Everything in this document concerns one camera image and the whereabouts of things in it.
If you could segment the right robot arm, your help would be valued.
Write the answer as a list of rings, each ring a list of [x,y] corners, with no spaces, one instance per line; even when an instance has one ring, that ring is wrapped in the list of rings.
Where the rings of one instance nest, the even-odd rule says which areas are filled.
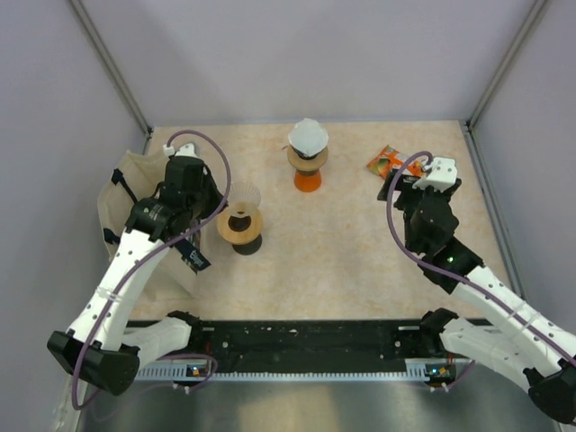
[[[393,169],[378,198],[400,250],[432,283],[480,311],[490,333],[449,310],[430,312],[420,345],[431,356],[446,350],[490,368],[523,390],[558,423],[575,423],[575,336],[510,290],[455,235],[450,201],[461,184],[453,167],[422,176]]]

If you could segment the blue ribbed glass dripper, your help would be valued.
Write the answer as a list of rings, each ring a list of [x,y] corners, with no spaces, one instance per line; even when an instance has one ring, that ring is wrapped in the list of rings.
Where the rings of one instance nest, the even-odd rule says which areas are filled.
[[[314,154],[314,155],[307,155],[305,153],[302,153],[301,151],[299,151],[298,149],[294,149],[293,150],[294,153],[296,154],[296,156],[298,158],[301,158],[303,160],[313,160],[314,158],[316,158],[318,156],[319,153]]]

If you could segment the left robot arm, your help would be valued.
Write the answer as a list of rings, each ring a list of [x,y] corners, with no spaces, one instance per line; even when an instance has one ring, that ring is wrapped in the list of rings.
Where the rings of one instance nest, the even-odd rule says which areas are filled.
[[[136,301],[170,251],[185,240],[194,221],[206,221],[223,207],[212,173],[195,156],[172,156],[155,192],[136,202],[117,251],[83,311],[65,331],[53,332],[47,348],[65,372],[117,396],[137,372],[179,351],[196,356],[204,344],[194,318],[172,312],[161,321],[127,334]]]

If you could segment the clear ribbed glass dripper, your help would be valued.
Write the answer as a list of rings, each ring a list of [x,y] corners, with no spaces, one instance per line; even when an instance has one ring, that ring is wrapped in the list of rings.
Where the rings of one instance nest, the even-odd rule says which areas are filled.
[[[230,215],[237,218],[251,216],[261,203],[259,189],[249,181],[233,182],[229,190]]]

